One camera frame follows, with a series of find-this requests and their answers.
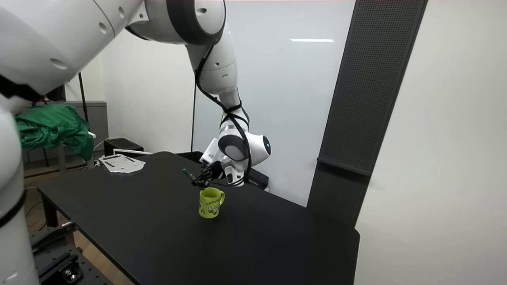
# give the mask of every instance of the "black panel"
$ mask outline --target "black panel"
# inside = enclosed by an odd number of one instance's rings
[[[318,163],[307,208],[354,227],[370,178]]]
[[[371,175],[426,0],[356,1],[319,157]]]

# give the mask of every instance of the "white cable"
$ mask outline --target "white cable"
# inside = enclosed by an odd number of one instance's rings
[[[104,143],[104,141],[106,141],[106,140],[108,140],[108,139],[114,139],[114,138],[124,138],[124,139],[128,139],[128,138],[126,138],[126,137],[122,137],[122,136],[110,136],[110,137],[106,138],[105,140],[103,140],[103,141],[99,142],[99,143],[98,143],[98,145],[96,145],[96,146],[93,148],[93,151],[95,151],[99,145],[101,145],[102,143]]]

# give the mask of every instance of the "mug handle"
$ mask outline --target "mug handle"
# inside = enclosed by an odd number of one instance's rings
[[[222,203],[224,202],[225,200],[225,192],[224,191],[220,191],[220,205],[222,205]]]

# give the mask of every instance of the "green cloth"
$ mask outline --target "green cloth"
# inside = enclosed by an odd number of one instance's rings
[[[88,134],[88,123],[76,108],[68,105],[50,104],[30,108],[16,117],[23,150],[55,148],[60,144],[84,160],[93,153],[93,138]]]

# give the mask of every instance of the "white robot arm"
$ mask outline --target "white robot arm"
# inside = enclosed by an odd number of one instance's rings
[[[248,132],[225,18],[223,1],[0,2],[1,282],[39,283],[22,211],[21,146],[10,112],[70,81],[125,28],[145,40],[185,45],[200,90],[210,98],[218,95],[213,101],[224,119],[203,163],[219,164],[229,184],[240,186],[250,167],[269,157],[268,140]]]

